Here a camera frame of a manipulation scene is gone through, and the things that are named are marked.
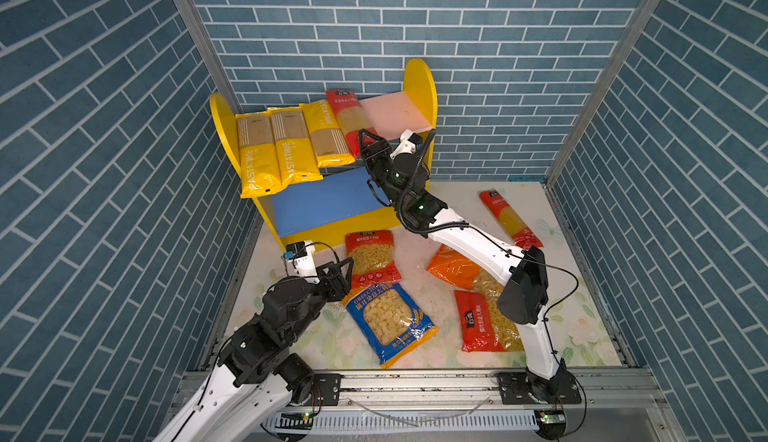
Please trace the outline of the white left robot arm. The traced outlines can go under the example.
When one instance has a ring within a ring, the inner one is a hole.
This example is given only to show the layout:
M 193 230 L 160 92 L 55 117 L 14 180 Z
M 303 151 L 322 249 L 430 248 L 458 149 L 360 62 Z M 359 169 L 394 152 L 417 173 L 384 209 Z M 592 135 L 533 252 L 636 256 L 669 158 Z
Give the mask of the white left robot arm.
M 157 441 L 241 441 L 273 414 L 305 401 L 314 371 L 291 346 L 328 302 L 350 292 L 354 261 L 301 268 L 263 296 L 263 309 L 234 332 L 202 386 Z

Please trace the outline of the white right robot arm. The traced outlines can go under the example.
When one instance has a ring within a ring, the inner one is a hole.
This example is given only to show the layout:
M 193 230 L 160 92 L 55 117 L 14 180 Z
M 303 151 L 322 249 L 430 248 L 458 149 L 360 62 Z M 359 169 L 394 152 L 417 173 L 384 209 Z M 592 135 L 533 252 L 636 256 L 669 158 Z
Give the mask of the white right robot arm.
M 427 190 L 430 171 L 426 155 L 435 131 L 426 136 L 405 130 L 398 146 L 368 130 L 357 132 L 360 157 L 369 174 L 368 185 L 380 203 L 391 207 L 411 233 L 446 245 L 493 276 L 503 290 L 500 313 L 516 324 L 526 353 L 526 382 L 531 396 L 541 402 L 563 402 L 577 390 L 573 376 L 549 331 L 548 274 L 541 249 L 522 249 L 505 242 L 461 217 Z

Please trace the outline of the red labelled spaghetti bag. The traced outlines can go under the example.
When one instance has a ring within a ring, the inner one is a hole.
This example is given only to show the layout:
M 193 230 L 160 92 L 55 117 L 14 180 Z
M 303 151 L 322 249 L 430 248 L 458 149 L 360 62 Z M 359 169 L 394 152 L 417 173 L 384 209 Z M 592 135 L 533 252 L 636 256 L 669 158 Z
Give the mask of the red labelled spaghetti bag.
M 357 132 L 362 128 L 373 127 L 361 102 L 351 90 L 328 90 L 326 92 L 330 108 L 347 142 L 350 153 L 358 158 L 360 149 L 357 142 Z

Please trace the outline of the yellow Pastatime spaghetti bag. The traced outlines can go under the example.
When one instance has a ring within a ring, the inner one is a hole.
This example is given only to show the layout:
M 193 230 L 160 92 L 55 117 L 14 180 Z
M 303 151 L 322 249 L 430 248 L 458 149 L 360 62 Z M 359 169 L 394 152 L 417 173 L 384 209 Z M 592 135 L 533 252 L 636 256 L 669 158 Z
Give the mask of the yellow Pastatime spaghetti bag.
M 241 197 L 271 195 L 284 190 L 271 121 L 266 113 L 237 120 Z
M 282 184 L 323 179 L 301 110 L 272 110 L 269 114 Z

